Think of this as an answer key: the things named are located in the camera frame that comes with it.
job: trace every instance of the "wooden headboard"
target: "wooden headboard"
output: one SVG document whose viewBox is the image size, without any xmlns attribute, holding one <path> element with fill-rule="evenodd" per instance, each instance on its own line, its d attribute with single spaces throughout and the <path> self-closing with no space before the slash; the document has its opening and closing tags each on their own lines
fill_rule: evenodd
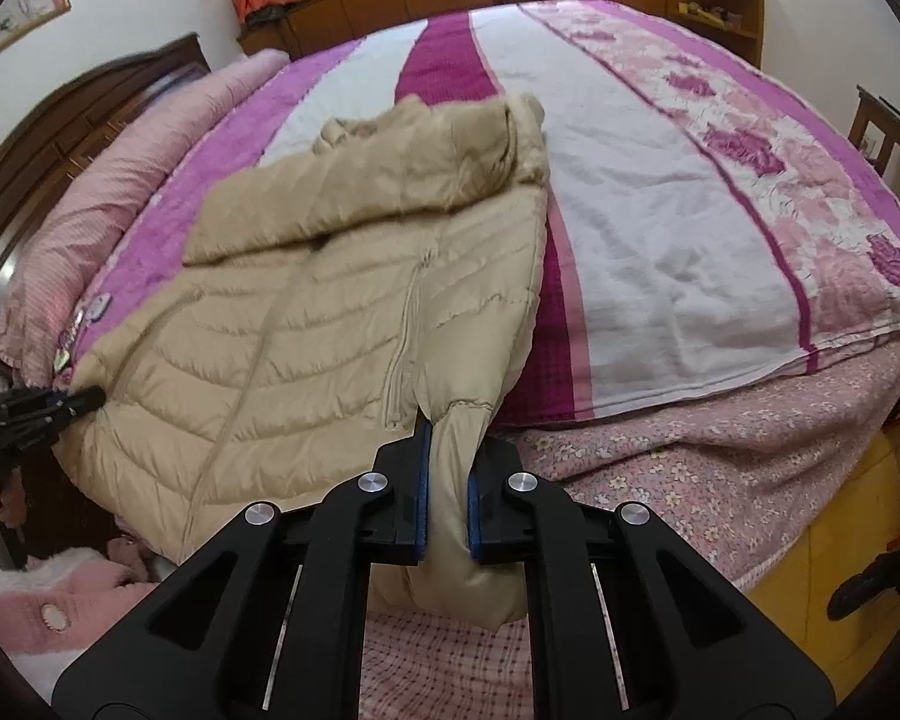
<svg viewBox="0 0 900 720">
<path fill-rule="evenodd" d="M 190 34 L 60 87 L 0 146 L 0 299 L 24 245 L 70 183 L 149 105 L 209 72 Z"/>
</svg>

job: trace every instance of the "magenta stripe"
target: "magenta stripe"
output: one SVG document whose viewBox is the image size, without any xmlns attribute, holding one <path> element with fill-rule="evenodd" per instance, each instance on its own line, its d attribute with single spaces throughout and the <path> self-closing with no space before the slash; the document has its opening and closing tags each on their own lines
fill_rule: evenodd
<svg viewBox="0 0 900 720">
<path fill-rule="evenodd" d="M 187 164 L 164 184 L 159 204 L 146 207 L 120 262 L 103 279 L 98 293 L 110 293 L 110 305 L 101 320 L 80 336 L 74 365 L 97 338 L 117 327 L 180 272 L 184 242 L 210 187 L 255 165 L 300 100 L 357 45 L 359 41 L 347 43 L 286 66 L 234 108 L 188 155 Z"/>
<path fill-rule="evenodd" d="M 830 157 L 840 163 L 876 217 L 884 220 L 900 240 L 900 204 L 893 192 L 887 189 L 872 165 L 857 153 L 852 143 L 797 95 L 789 89 L 784 89 L 768 76 L 764 76 L 759 70 L 746 65 L 743 60 L 728 55 L 703 38 L 688 34 L 666 20 L 647 16 L 616 2 L 588 1 L 587 4 L 602 13 L 635 23 L 671 41 L 683 52 L 693 53 L 711 67 L 726 73 L 761 100 L 765 100 L 781 113 L 806 127 Z"/>
<path fill-rule="evenodd" d="M 594 62 L 604 68 L 604 70 L 608 71 L 610 74 L 612 74 L 612 76 L 616 77 L 616 79 L 619 80 L 621 84 L 624 84 L 626 88 L 631 90 L 634 95 L 637 95 L 637 98 L 640 98 L 643 103 L 650 106 L 650 108 L 653 108 L 653 110 L 658 112 L 660 116 L 668 119 L 668 121 L 670 120 L 670 117 L 667 116 L 667 113 L 659 105 L 657 105 L 653 100 L 647 97 L 647 95 L 645 95 L 634 84 L 630 83 L 624 76 L 617 73 L 617 71 L 613 68 L 612 65 L 610 65 L 610 63 L 603 60 L 600 56 L 597 56 L 595 53 L 591 52 L 585 46 L 579 44 L 572 38 L 564 35 L 558 29 L 555 29 L 552 25 L 547 23 L 547 20 L 533 14 L 523 5 L 518 5 L 517 7 L 519 7 L 520 10 L 529 18 L 535 20 L 540 25 L 549 29 L 554 35 L 557 35 L 560 40 L 566 42 L 570 46 L 573 46 L 580 52 L 585 53 Z M 733 198 L 737 201 L 740 207 L 744 209 L 746 215 L 751 218 L 757 229 L 760 230 L 761 235 L 763 235 L 763 238 L 767 242 L 768 247 L 770 247 L 770 253 L 773 255 L 773 261 L 775 261 L 776 266 L 780 268 L 780 272 L 783 274 L 784 278 L 787 279 L 787 282 L 790 284 L 790 288 L 794 292 L 794 299 L 797 300 L 797 309 L 799 310 L 799 322 L 797 323 L 797 340 L 799 341 L 800 347 L 807 352 L 807 372 L 812 373 L 813 370 L 816 370 L 817 366 L 817 348 L 813 345 L 813 341 L 811 341 L 810 338 L 810 300 L 809 298 L 807 298 L 806 290 L 804 290 L 802 283 L 800 283 L 799 278 L 797 278 L 797 274 L 795 274 L 794 271 L 790 268 L 790 264 L 787 262 L 787 258 L 784 256 L 783 250 L 780 248 L 778 240 L 773 237 L 773 233 L 770 232 L 770 228 L 763 220 L 763 217 L 761 217 L 759 211 L 756 210 L 749 197 L 747 197 L 742 191 L 740 191 L 737 185 L 733 183 L 733 179 L 720 164 L 720 161 L 712 153 L 710 153 L 710 151 L 708 151 L 708 149 L 705 148 L 702 143 L 698 143 L 697 139 L 691 136 L 690 133 L 687 132 L 683 127 L 679 127 L 677 124 L 674 124 L 674 127 L 677 127 L 679 131 L 686 136 L 690 143 L 693 143 L 697 151 L 699 151 L 704 158 L 711 162 L 713 167 L 715 167 L 715 169 L 717 170 L 717 175 L 720 175 L 722 181 L 727 185 L 727 189 L 730 190 L 730 194 L 732 194 Z"/>
<path fill-rule="evenodd" d="M 397 81 L 395 97 L 402 100 L 407 95 L 419 95 L 425 103 L 434 105 L 451 100 L 485 100 L 501 91 L 482 57 L 470 15 L 455 13 L 431 19 L 420 33 Z M 530 356 L 504 399 L 495 424 L 569 421 L 575 418 L 575 412 L 562 265 L 548 218 L 543 282 Z"/>
</svg>

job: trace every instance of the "yellow floor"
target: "yellow floor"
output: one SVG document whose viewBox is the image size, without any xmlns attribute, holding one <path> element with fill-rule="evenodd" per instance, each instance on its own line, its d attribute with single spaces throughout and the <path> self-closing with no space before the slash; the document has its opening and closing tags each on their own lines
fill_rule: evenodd
<svg viewBox="0 0 900 720">
<path fill-rule="evenodd" d="M 780 565 L 748 595 L 826 671 L 842 699 L 871 670 L 900 626 L 900 597 L 885 592 L 840 622 L 833 591 L 900 536 L 900 426 L 874 439 L 854 474 Z"/>
</svg>

